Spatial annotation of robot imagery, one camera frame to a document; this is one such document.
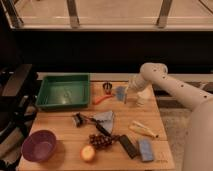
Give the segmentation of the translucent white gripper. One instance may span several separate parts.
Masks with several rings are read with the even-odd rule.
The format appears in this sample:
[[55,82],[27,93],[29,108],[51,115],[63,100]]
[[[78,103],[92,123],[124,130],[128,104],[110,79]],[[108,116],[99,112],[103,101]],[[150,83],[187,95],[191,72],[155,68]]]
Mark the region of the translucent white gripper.
[[134,75],[128,83],[129,92],[138,92],[137,104],[139,106],[146,104],[151,97],[151,92],[148,89],[145,89],[146,86],[147,82],[140,74]]

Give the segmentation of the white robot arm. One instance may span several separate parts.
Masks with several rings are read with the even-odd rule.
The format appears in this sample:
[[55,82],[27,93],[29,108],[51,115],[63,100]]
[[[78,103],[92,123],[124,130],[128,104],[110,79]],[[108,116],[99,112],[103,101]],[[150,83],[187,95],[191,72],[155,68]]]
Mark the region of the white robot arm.
[[168,75],[163,63],[144,63],[129,91],[156,84],[192,111],[185,140],[182,171],[213,171],[213,94]]

